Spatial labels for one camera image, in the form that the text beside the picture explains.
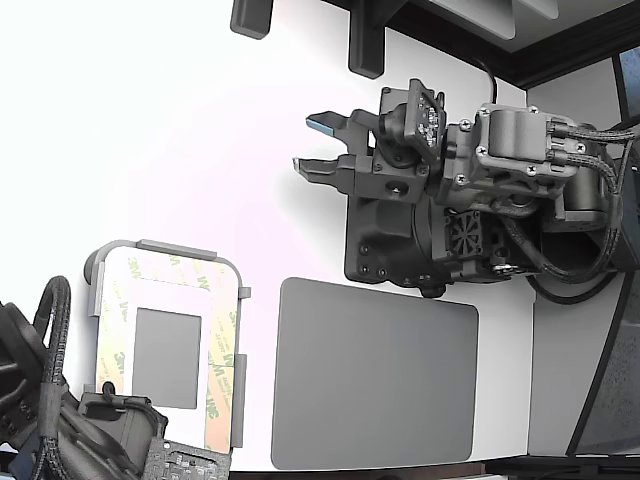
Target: gray rectangle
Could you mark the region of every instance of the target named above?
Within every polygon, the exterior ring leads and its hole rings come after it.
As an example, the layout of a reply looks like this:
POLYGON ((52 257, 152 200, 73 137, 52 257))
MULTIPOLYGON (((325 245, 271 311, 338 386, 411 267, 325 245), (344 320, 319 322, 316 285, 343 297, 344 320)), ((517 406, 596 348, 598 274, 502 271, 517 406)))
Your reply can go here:
POLYGON ((156 407, 195 409, 202 319, 139 308, 132 392, 156 407))
MULTIPOLYGON (((578 305, 536 299, 529 455, 566 455, 611 327, 622 280, 619 275, 596 297, 578 305)), ((585 288, 558 282, 545 287, 563 296, 585 288)))
POLYGON ((620 54, 629 117, 640 115, 640 47, 620 54))
POLYGON ((477 343, 471 305, 285 280, 273 464, 347 470, 467 460, 477 343))

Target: gray pad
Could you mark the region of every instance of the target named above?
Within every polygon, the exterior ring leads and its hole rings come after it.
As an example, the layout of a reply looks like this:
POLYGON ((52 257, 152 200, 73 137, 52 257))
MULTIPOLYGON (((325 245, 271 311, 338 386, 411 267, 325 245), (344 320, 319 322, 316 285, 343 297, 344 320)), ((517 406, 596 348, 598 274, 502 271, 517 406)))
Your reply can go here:
POLYGON ((271 458, 281 470, 457 463, 473 444, 478 312, 282 284, 271 458))
POLYGON ((196 408, 201 323, 193 315, 138 309, 134 395, 153 399, 156 407, 196 408))

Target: black clamp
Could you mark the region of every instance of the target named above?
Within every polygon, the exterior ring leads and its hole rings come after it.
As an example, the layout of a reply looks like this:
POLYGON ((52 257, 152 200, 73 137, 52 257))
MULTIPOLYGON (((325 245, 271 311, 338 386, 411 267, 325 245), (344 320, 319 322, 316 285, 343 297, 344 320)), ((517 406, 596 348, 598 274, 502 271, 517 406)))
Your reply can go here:
POLYGON ((356 172, 371 172, 373 152, 368 139, 377 122, 377 115, 364 110, 355 110, 349 118, 335 112, 310 115, 307 126, 340 140, 347 146, 347 154, 329 161, 294 158, 294 168, 310 183, 331 185, 340 193, 355 195, 356 172))
MULTIPOLYGON (((408 0, 353 0, 349 20, 349 70, 367 78, 384 73, 385 26, 408 0)), ((273 0, 234 0, 231 30, 260 40, 271 29, 273 0)))

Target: black bracket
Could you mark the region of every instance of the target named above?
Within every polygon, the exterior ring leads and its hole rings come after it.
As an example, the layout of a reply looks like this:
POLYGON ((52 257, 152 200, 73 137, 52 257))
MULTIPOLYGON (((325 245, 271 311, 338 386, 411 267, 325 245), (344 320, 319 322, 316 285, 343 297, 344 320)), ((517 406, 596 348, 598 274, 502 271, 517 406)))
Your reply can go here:
POLYGON ((271 29, 273 0, 233 0, 231 30, 260 40, 271 29))
MULTIPOLYGON (((384 73, 385 26, 408 1, 352 0, 345 5, 351 12, 349 70, 367 78, 384 73)), ((234 0, 231 30, 260 40, 269 33, 272 12, 273 0, 234 0)))
POLYGON ((385 25, 408 0, 354 0, 349 26, 349 70, 367 78, 384 73, 385 25))

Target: electronic component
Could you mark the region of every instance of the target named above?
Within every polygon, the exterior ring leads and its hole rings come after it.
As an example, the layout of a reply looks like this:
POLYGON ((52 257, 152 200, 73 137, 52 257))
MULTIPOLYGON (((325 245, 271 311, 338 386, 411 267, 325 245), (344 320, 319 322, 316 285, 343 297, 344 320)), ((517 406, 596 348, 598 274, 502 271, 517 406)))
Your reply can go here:
POLYGON ((227 480, 231 455, 154 437, 143 480, 227 480))
POLYGON ((69 282, 55 277, 33 324, 14 305, 0 305, 0 442, 20 451, 10 470, 18 480, 135 478, 167 419, 148 398, 116 395, 110 383, 81 403, 69 393, 62 368, 70 303, 69 282))

